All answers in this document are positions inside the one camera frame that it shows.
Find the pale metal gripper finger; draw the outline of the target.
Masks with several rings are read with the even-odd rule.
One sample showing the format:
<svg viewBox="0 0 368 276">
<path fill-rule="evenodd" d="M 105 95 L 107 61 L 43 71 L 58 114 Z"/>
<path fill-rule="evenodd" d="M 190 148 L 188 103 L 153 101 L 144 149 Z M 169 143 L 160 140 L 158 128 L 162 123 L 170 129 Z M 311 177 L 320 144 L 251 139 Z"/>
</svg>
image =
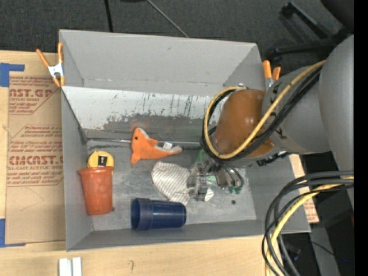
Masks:
<svg viewBox="0 0 368 276">
<path fill-rule="evenodd" d="M 187 179 L 187 187 L 189 189 L 200 189 L 202 186 L 201 174 L 190 174 Z"/>
<path fill-rule="evenodd" d="M 196 201 L 205 201 L 208 192 L 207 185 L 197 185 L 194 189 L 194 199 Z"/>
</svg>

